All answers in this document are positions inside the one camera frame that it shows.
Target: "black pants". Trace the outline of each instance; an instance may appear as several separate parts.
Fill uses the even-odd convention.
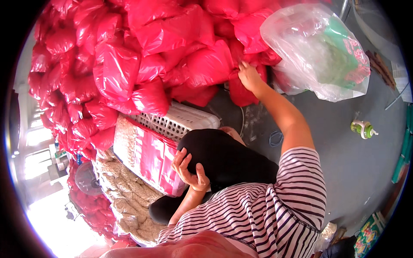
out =
[[[201,163],[211,182],[211,192],[205,194],[202,203],[213,193],[242,182],[275,183],[278,165],[265,156],[245,147],[227,133],[217,129],[193,130],[179,142],[178,150],[185,147],[192,159],[188,170],[196,174],[195,165]],[[168,224],[187,191],[180,197],[164,196],[149,206],[152,219]]]

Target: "blue cable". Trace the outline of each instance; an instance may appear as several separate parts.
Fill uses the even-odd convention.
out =
[[[272,143],[271,139],[276,135],[278,136],[278,142],[277,143]],[[280,130],[277,129],[277,130],[273,131],[272,133],[270,133],[270,139],[269,139],[268,142],[269,142],[271,147],[276,147],[276,146],[281,144],[282,140],[284,140],[284,135],[282,134],[282,132]]]

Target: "woman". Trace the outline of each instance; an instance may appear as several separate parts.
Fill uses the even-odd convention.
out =
[[[310,129],[254,67],[242,62],[238,75],[284,135],[279,167],[227,128],[228,134],[189,132],[172,167],[190,187],[182,197],[164,196],[150,206],[153,219],[168,224],[158,245],[116,249],[105,257],[311,255],[325,214],[325,184]]]

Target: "clear plastic bag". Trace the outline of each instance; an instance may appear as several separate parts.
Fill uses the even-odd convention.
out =
[[[331,102],[366,94],[369,59],[354,34],[324,5],[280,9],[263,22],[260,31],[282,58],[273,69],[288,78],[288,83],[279,85],[285,93],[311,90]]]

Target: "concrete floor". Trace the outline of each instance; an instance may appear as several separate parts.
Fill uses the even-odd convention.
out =
[[[337,1],[332,7],[336,14],[340,5]],[[364,51],[377,51],[360,30],[352,11],[345,24]],[[327,187],[324,225],[333,221],[347,229],[346,235],[353,235],[374,211],[380,210],[394,188],[391,177],[401,151],[407,108],[400,99],[385,111],[395,95],[397,91],[391,91],[372,71],[367,94],[358,98],[332,103],[319,100],[312,92],[287,96],[306,118],[320,154]],[[241,110],[226,91],[221,90],[204,110],[221,118],[221,125],[240,132]],[[277,125],[265,107],[251,105],[244,107],[244,113],[242,138],[247,146],[278,162],[280,146],[271,148],[268,144],[269,134]],[[350,123],[355,118],[371,122],[379,135],[363,140],[353,133]]]

